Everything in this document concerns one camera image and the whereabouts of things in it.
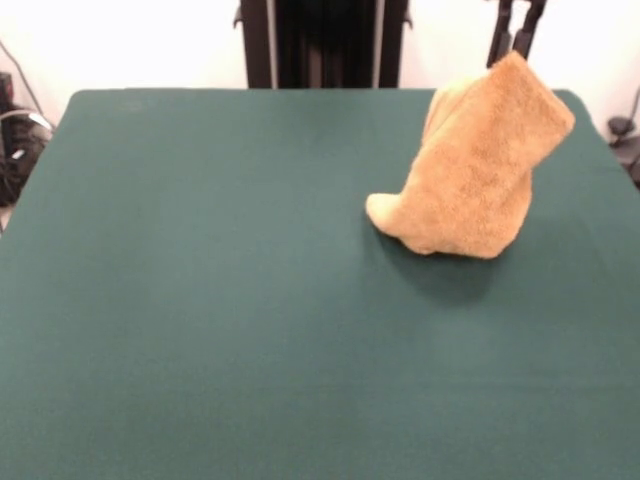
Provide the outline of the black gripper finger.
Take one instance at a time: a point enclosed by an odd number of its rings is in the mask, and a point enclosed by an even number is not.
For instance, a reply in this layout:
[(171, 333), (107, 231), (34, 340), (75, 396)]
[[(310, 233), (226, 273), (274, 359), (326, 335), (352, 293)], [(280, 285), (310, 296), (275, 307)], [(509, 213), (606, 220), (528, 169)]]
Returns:
[(498, 1), (497, 18), (486, 62), (487, 68), (491, 68), (510, 48), (511, 33), (509, 26), (512, 15), (512, 4), (512, 0)]
[(537, 25), (542, 17), (546, 0), (528, 0), (529, 9), (525, 15), (521, 28), (517, 31), (512, 49), (517, 51), (525, 60), (528, 59)]

